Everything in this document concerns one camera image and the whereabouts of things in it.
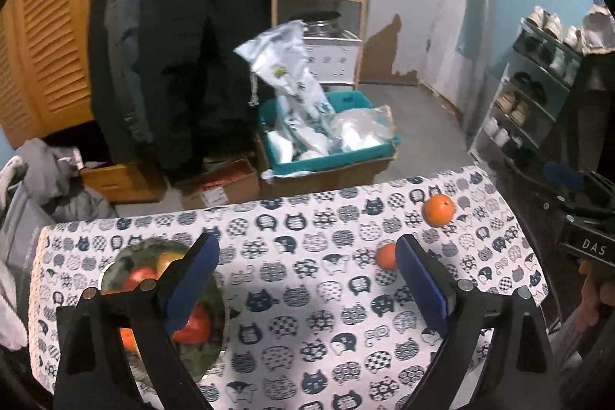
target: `teal plastic bin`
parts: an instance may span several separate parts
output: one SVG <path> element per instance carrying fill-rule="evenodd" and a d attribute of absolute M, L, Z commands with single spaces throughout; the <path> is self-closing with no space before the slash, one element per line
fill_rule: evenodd
<path fill-rule="evenodd" d="M 331 106 L 336 112 L 344 112 L 352 108 L 374 107 L 360 91 L 331 91 L 326 94 Z M 395 137 L 392 143 L 356 150 L 355 152 L 333 153 L 333 155 L 322 156 L 320 158 L 278 164 L 274 157 L 269 138 L 265 134 L 266 128 L 273 127 L 276 122 L 276 99 L 270 99 L 263 103 L 259 107 L 258 113 L 265 152 L 269 159 L 273 174 L 276 176 L 286 176 L 287 174 L 296 173 L 297 171 L 328 171 L 330 169 L 358 164 L 359 162 L 365 162 L 366 160 L 373 160 L 375 158 L 389 158 L 395 155 L 395 144 L 399 143 L 399 138 Z"/>

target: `gray floor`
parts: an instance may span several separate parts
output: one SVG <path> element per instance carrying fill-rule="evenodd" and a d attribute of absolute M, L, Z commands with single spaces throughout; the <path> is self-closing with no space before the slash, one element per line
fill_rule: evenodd
<path fill-rule="evenodd" d="M 376 181 L 433 174 L 472 163 L 456 118 L 425 88 L 365 84 L 360 90 L 375 107 L 391 107 L 397 134 L 402 138 L 397 158 Z M 120 216 L 180 210 L 181 195 L 177 190 L 169 190 L 158 203 L 118 205 Z"/>

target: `black winter coat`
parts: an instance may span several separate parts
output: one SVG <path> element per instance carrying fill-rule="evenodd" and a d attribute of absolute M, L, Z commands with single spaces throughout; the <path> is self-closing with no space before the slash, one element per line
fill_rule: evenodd
<path fill-rule="evenodd" d="M 233 50 L 270 26 L 270 0 L 141 0 L 137 69 L 164 169 L 255 129 L 250 71 Z"/>
<path fill-rule="evenodd" d="M 87 49 L 91 111 L 103 132 L 113 162 L 130 163 L 137 158 L 136 144 L 116 102 L 105 28 L 106 6 L 107 0 L 91 0 L 90 3 Z"/>

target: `tablecloth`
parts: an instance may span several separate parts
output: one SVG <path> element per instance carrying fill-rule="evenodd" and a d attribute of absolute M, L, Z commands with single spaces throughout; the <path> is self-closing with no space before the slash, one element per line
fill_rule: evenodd
<path fill-rule="evenodd" d="M 421 216 L 435 193 L 454 199 L 452 223 Z M 487 174 L 470 166 L 309 195 L 99 221 L 41 233 L 30 296 L 30 354 L 53 392 L 60 351 L 55 309 L 96 286 L 121 248 L 148 237 L 192 244 L 219 238 L 216 269 L 231 309 L 223 356 L 199 382 L 215 409 L 396 409 L 404 404 L 441 339 L 428 330 L 404 280 L 376 266 L 377 248 L 413 234 L 455 278 L 482 290 L 547 285 L 515 216 Z M 487 353 L 485 331 L 473 365 Z M 140 385 L 146 401 L 161 404 Z"/>

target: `cooking pot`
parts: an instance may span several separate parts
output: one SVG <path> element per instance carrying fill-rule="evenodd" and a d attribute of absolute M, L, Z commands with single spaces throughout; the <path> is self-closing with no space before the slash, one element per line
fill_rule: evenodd
<path fill-rule="evenodd" d="M 303 35 L 306 37 L 336 37 L 341 32 L 338 12 L 310 12 L 293 16 L 293 20 L 303 20 Z"/>

